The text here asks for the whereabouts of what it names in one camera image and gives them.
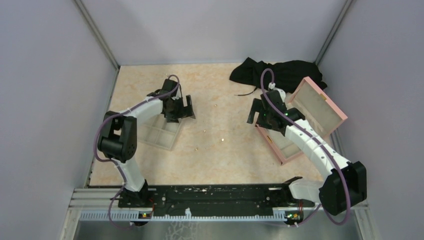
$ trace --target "white cable tie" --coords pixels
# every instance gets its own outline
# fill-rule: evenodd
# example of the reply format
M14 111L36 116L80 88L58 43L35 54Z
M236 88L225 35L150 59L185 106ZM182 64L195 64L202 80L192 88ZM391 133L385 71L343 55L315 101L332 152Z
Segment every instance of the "white cable tie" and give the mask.
M144 100L146 101L146 103L148 103L150 99L154 99L154 97L152 97L152 96L147 96Z
M315 151L315 149L317 149L317 148L321 147L322 145L324 145L324 142L321 142L321 144L318 144L317 146L315 146L315 147L312 149L312 152L313 152L313 151Z
M316 139L317 137L318 137L318 135L311 136L310 138L308 138L308 140L305 141L305 143L311 141L312 139Z

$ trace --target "black cloth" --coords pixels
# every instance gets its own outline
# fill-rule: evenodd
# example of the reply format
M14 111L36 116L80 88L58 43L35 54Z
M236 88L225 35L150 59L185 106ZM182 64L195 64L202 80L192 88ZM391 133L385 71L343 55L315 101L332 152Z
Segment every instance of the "black cloth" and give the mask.
M248 57L232 71L229 79L239 84L261 88L261 75L267 68L274 72L275 87L284 90L286 93L293 93L304 77L310 77L322 90L327 87L327 84L323 82L323 75L317 65L301 60L270 64L264 61L256 62ZM268 72L263 79L263 86L268 89L270 82L271 74Z

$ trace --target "beige floor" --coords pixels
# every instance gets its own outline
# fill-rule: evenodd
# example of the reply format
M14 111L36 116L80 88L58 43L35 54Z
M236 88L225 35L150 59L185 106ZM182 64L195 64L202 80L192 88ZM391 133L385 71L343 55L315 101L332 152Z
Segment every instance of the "beige floor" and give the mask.
M280 166L256 128L247 124L253 86L229 80L239 63L122 66L110 109L121 111L160 89L169 74L191 95L196 119L186 118L172 151L138 144L136 160L150 185L281 183L294 176L322 180L304 156ZM119 185L111 163L95 162L90 185Z

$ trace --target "metal frame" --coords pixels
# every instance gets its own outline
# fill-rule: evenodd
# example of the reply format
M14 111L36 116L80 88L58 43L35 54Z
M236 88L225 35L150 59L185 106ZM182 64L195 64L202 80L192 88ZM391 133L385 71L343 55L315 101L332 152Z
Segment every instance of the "metal frame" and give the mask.
M337 19L335 20L330 32L328 33L327 38L325 39L324 44L322 45L321 49L319 50L318 56L316 56L315 64L319 65L321 63L321 60L323 59L324 55L326 54L331 42L333 41L337 31L340 28L340 25L342 24L343 19L345 19L346 14L348 13L348 10L350 7L355 3L356 0L346 0L344 3L340 13L337 16Z
M76 8L79 10L79 13L81 14L81 16L84 19L88 29L93 34L95 40L97 41L97 43L98 43L99 47L101 48L101 50L103 51L103 53L109 59L112 66L116 70L119 70L119 68L121 66L116 61L114 55L112 54L111 49L109 48L108 44L106 43L105 39L103 38L102 34L100 33L99 28L96 26L93 18L90 16L89 11L87 10L83 1L82 0L72 0L72 2L75 4Z
M336 130L330 136L334 149L344 154L343 145L340 140L339 131ZM74 238L79 220L82 221L108 221L108 208L111 204L111 198L116 194L119 188L76 188L73 192L66 214L65 223L61 233L61 240L70 240ZM178 217L153 217L152 219L135 218L140 213L149 213L152 208L119 208L118 202L115 201L111 207L112 219L114 221L157 221L157 222L224 222L224 221L243 221L243 222L282 222L285 221L285 211L296 211L297 207L275 207L273 208L274 216L270 217L192 217L186 213L186 216ZM305 207L305 211L312 211L314 207ZM376 227L372 217L370 207L367 201L353 206L352 211L356 216L357 230L363 240L381 240L380 233Z
M96 26L94 20L90 16L87 8L85 7L82 0L72 0L76 6L76 8L79 10L82 18L84 19L84 22L86 23L88 29L93 34L94 38L96 39L99 47L103 51L103 53L106 55L106 57L109 59L112 66L116 69L116 75L114 79L114 84L111 89L110 98L108 101L108 105L106 107L106 110L109 109L109 106L111 104L112 99L112 93L114 92L115 85L118 79L120 65L116 61L111 49L107 45L105 39L103 38L101 32L99 31L98 27ZM333 41L335 34L340 28L340 25L345 18L348 10L353 5L353 3L356 2L356 0L346 0L343 8L341 9L341 12L339 13L334 25L331 28L331 31L329 32L324 44L322 45L315 63L317 65L320 64L321 60L323 59L325 53L327 52L331 42ZM334 149L339 152L341 155L345 155L345 151L343 149L343 145L340 141L340 134L339 131L336 129L336 131L331 134L331 141L333 143ZM93 162L90 167L89 174L87 176L87 180L85 182L85 187L88 186L90 183L90 177L92 173L92 167ZM77 231L78 222L81 218L83 218L84 221L89 221L90 218L93 218L93 220L101 221L106 220L105 216L107 216L108 207L111 204L111 198L115 195L115 193L118 191L118 188L77 188L74 190L74 193L72 195L71 201L69 203L69 207L66 213L65 221L63 224L62 232L60 235L61 240L72 240L74 239L75 233ZM305 207L305 210L313 210L313 207ZM364 240L380 240L382 239L380 236L380 233L378 231L378 228L376 227L376 223L372 217L370 208L368 206L368 202L364 201L363 203L360 203L354 207L351 208L353 212L355 212L356 220L357 220L357 228L360 232L362 239ZM122 209L118 207L118 202L114 202L112 204L112 215L113 219L115 221L131 221L134 220L134 214L137 214L137 212L148 212L151 211L151 208L126 208ZM279 218L279 216L283 216L284 211L293 211L297 210L297 207L277 207L274 209L274 218L273 219L264 219L264 218L256 218L256 217L249 217L249 218L231 218L227 219L227 221L281 221L282 218ZM193 218L190 219L190 217L186 218L160 218L158 219L152 219L153 221L202 221L200 218ZM217 218L216 221L224 221L225 219Z

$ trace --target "box lid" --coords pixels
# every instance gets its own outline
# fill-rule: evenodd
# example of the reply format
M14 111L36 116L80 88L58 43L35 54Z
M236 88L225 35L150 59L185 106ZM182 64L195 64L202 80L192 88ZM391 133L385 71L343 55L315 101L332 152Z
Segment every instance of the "box lid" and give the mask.
M348 118L310 77L302 79L287 102L290 105L305 115L321 137L328 137Z

